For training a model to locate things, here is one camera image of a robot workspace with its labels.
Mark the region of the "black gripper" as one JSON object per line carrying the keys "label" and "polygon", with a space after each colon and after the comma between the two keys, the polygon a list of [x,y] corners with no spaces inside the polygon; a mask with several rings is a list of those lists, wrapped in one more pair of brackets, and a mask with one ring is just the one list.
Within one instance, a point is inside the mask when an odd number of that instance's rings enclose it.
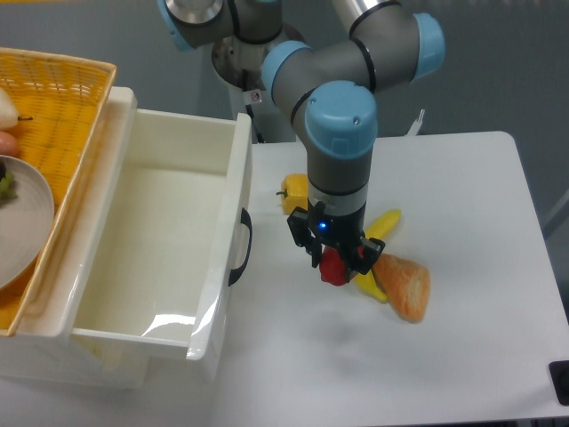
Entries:
{"label": "black gripper", "polygon": [[365,205],[347,215],[331,215],[326,205],[309,204],[307,210],[296,207],[287,218],[294,244],[305,249],[311,257],[311,266],[317,268],[322,260],[323,247],[334,248],[344,261],[345,279],[349,282],[356,274],[367,274],[379,260],[385,242],[378,238],[365,238]]}

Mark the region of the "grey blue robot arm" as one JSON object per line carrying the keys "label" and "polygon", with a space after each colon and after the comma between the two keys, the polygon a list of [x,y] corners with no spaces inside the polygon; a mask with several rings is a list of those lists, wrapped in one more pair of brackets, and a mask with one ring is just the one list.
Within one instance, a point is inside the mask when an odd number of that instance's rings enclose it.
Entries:
{"label": "grey blue robot arm", "polygon": [[349,38],[315,50],[288,37],[279,1],[161,1],[159,11],[181,50],[229,43],[227,81],[261,89],[307,152],[307,206],[287,219],[294,243],[324,282],[341,286],[368,273],[384,249],[364,232],[375,94],[437,71],[445,36],[426,13],[398,1],[337,1]]}

